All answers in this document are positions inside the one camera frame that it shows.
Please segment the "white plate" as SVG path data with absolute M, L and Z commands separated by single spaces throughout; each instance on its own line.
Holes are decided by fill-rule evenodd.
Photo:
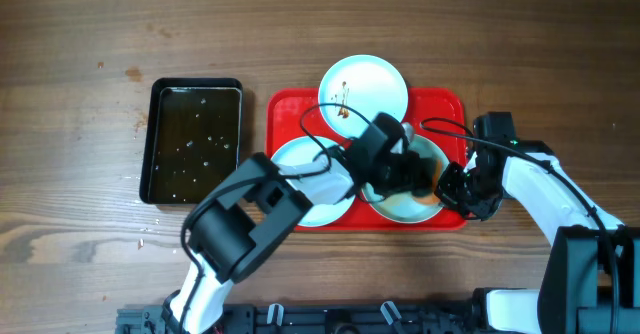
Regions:
M 380 112 L 401 122 L 408 110 L 408 87 L 389 62 L 372 55 L 353 55 L 335 63 L 318 88 L 320 113 L 338 135 L 359 137 Z
M 440 176 L 449 164 L 445 153 L 434 142 L 420 135 L 414 136 L 408 149 L 417 152 L 421 158 L 435 162 L 433 182 L 437 185 Z M 366 184 L 362 194 L 364 199 L 381 216 L 401 224 L 417 224 L 430 220 L 444 207 L 433 191 L 430 191 L 425 197 L 414 197 L 410 193 L 400 193 L 384 198 L 376 194 L 370 184 Z
M 355 196 L 347 196 L 354 182 L 349 172 L 334 158 L 329 171 L 316 176 L 294 179 L 294 175 L 307 174 L 325 169 L 328 158 L 322 147 L 330 149 L 337 146 L 333 140 L 317 137 L 316 141 L 305 136 L 288 141 L 271 157 L 283 176 L 290 176 L 287 182 L 300 191 L 312 204 L 312 208 L 298 222 L 306 228 L 328 225 L 351 207 Z

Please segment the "green orange sponge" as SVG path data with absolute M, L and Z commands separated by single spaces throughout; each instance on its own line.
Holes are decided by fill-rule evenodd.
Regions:
M 413 199 L 421 204 L 421 205 L 425 205 L 425 206 L 430 206 L 430 205 L 439 205 L 441 203 L 441 200 L 436 196 L 435 194 L 435 190 L 437 188 L 438 185 L 438 180 L 440 178 L 440 174 L 441 174 L 441 169 L 443 168 L 443 164 L 439 159 L 435 160 L 435 169 L 434 169 L 434 173 L 432 175 L 431 178 L 431 192 L 428 195 L 422 196 L 422 197 L 416 197 L 414 196 Z

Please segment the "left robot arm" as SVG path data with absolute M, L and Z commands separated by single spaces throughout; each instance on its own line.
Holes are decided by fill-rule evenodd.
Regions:
M 191 266 L 164 304 L 171 331 L 212 328 L 232 287 L 255 272 L 313 207 L 352 198 L 365 185 L 380 196 L 427 195 L 435 165 L 409 142 L 401 125 L 372 124 L 347 148 L 320 144 L 306 164 L 279 166 L 263 153 L 244 161 L 182 225 L 180 242 Z

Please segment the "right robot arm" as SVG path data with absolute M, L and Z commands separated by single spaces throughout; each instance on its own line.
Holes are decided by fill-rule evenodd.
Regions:
M 475 142 L 466 166 L 451 163 L 436 196 L 465 219 L 485 220 L 518 201 L 551 245 L 537 289 L 478 289 L 478 330 L 636 333 L 639 231 L 590 199 L 540 141 Z

